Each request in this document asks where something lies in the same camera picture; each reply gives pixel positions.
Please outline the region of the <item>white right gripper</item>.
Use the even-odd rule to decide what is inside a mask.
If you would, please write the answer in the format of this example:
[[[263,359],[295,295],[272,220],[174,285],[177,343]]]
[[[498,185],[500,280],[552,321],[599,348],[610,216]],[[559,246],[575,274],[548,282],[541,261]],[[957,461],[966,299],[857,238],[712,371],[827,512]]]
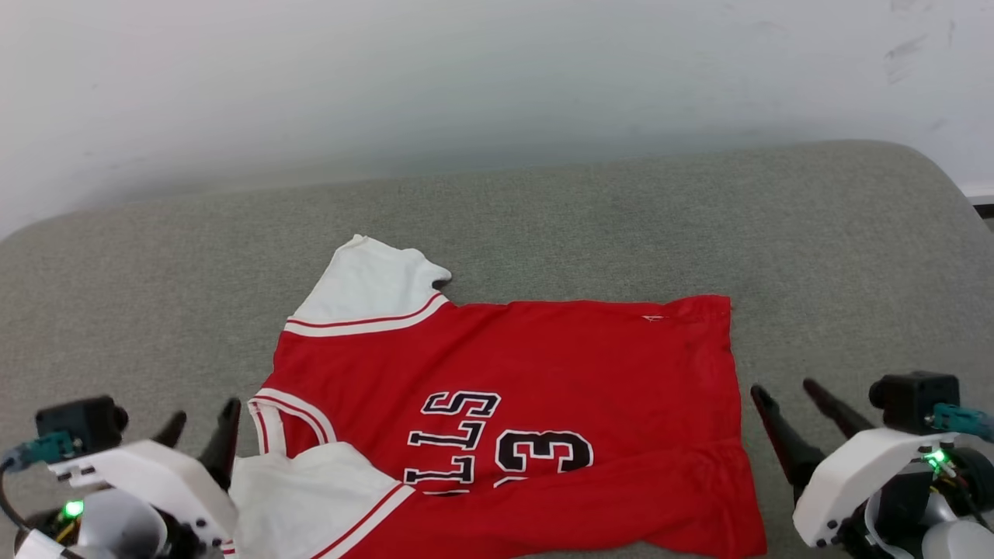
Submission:
[[[802,387],[818,411],[849,440],[827,457],[789,425],[780,404],[763,386],[753,384],[749,393],[793,491],[793,526],[808,547],[842,543],[843,523],[849,518],[856,523],[856,544],[872,549],[981,548],[981,524],[956,517],[947,500],[930,491],[940,474],[964,480],[964,474],[951,466],[951,454],[941,449],[941,443],[953,443],[958,434],[875,429],[869,418],[816,379],[805,378]],[[883,488],[913,464],[926,475],[924,510],[899,527],[897,534],[887,536],[878,526],[884,512]]]

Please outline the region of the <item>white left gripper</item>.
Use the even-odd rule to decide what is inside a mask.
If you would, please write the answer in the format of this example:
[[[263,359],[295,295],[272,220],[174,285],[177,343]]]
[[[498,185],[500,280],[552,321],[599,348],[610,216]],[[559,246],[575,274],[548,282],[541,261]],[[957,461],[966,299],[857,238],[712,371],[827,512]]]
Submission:
[[[228,398],[198,457],[175,450],[187,424],[174,411],[154,439],[61,461],[49,471],[82,499],[70,549],[216,549],[238,513],[228,496],[242,404]]]

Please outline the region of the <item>red white basketball jersey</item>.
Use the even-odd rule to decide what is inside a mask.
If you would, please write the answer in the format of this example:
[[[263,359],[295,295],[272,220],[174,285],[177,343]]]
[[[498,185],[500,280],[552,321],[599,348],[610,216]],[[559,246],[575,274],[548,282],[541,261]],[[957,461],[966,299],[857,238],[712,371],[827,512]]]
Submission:
[[[224,559],[766,553],[727,297],[459,307],[450,278],[337,248],[246,404]]]

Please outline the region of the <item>grey fabric sofa cushion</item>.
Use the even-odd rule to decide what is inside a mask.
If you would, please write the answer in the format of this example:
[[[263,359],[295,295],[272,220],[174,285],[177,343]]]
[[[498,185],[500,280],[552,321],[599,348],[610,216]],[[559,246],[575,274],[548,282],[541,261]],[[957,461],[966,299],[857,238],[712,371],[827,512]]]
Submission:
[[[181,196],[0,241],[0,452],[36,410],[110,395],[127,436],[174,411],[199,452],[333,252],[365,234],[449,269],[455,304],[732,299],[742,389],[843,442],[816,379],[874,422],[873,382],[958,376],[994,415],[994,232],[915,148],[849,139],[350,185]]]

